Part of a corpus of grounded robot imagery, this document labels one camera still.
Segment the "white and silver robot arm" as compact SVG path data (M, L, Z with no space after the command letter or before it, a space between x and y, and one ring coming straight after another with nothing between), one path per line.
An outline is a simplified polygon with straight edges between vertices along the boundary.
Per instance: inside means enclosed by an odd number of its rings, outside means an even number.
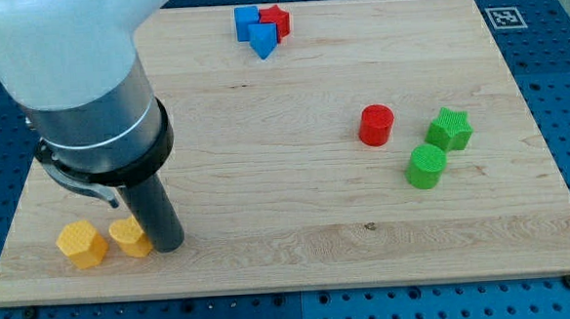
M69 168L114 171L154 145L134 32L168 1L0 0L0 82Z

